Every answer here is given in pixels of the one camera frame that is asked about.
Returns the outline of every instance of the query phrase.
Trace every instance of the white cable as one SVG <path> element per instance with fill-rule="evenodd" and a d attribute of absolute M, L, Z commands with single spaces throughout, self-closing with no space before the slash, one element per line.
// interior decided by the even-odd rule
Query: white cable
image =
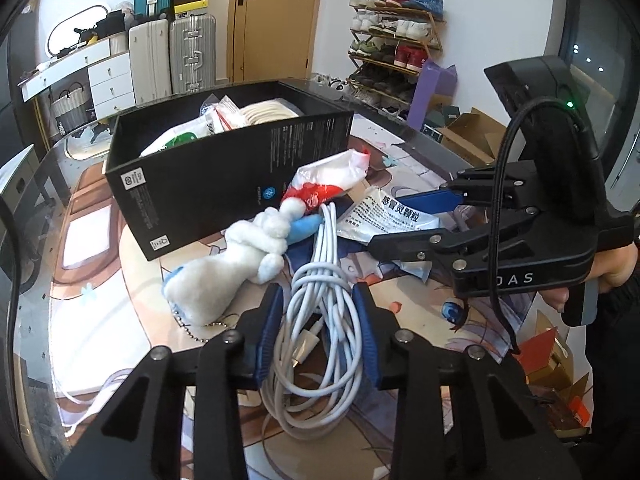
<path fill-rule="evenodd" d="M 362 380 L 360 319 L 351 300 L 351 285 L 338 264 L 335 205 L 322 204 L 320 211 L 324 224 L 316 234 L 312 261 L 293 276 L 273 362 L 260 388 L 270 415 L 290 436 L 301 440 L 326 435 L 340 423 Z M 316 312 L 321 318 L 311 330 L 304 330 Z M 318 342 L 323 328 L 328 351 L 326 369 L 318 388 L 306 390 L 294 384 L 294 367 Z M 291 394 L 301 399 L 291 404 Z M 308 410 L 315 414 L 299 415 Z"/>

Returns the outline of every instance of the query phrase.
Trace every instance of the stuffed toy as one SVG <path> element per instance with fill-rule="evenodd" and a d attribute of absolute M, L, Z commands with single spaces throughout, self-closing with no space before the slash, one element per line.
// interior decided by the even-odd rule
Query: stuffed toy
<path fill-rule="evenodd" d="M 226 250 L 175 269 L 162 294 L 191 324 L 219 319 L 245 280 L 257 285 L 273 280 L 284 268 L 289 244 L 315 234 L 321 217 L 303 217 L 305 208 L 303 200 L 287 198 L 280 210 L 270 207 L 253 221 L 232 224 L 225 232 Z"/>

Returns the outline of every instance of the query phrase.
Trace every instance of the red sneaker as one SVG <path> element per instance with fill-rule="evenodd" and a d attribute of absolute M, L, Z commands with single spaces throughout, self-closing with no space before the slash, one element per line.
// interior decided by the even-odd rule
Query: red sneaker
<path fill-rule="evenodd" d="M 412 48 L 409 59 L 406 62 L 406 67 L 409 70 L 421 72 L 422 66 L 424 65 L 424 62 L 427 61 L 427 58 L 427 53 L 424 50 L 420 48 Z"/>
<path fill-rule="evenodd" d="M 376 5 L 379 7 L 402 7 L 402 3 L 408 1 L 409 0 L 380 0 L 376 2 Z"/>
<path fill-rule="evenodd" d="M 412 53 L 412 48 L 404 45 L 398 46 L 396 49 L 396 59 L 394 60 L 395 66 L 406 68 L 406 64 L 409 61 L 409 56 Z"/>

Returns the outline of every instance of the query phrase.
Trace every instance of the window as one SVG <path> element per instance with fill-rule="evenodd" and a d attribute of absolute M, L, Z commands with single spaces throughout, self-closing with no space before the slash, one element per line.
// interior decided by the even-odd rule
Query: window
<path fill-rule="evenodd" d="M 626 139 L 640 89 L 639 50 L 609 0 L 566 0 L 560 57 L 584 100 L 605 176 Z"/>
<path fill-rule="evenodd" d="M 57 24 L 47 40 L 47 54 L 54 57 L 63 48 L 75 45 L 79 41 L 75 28 L 82 30 L 94 28 L 95 24 L 107 17 L 109 11 L 104 6 L 93 6 L 81 10 L 70 18 Z"/>

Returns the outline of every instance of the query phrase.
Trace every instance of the blue sneaker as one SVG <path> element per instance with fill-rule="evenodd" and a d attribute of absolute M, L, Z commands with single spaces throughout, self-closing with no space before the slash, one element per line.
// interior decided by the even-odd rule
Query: blue sneaker
<path fill-rule="evenodd" d="M 442 21 L 444 2 L 442 0 L 409 0 L 402 3 L 407 9 L 428 10 L 436 20 Z"/>

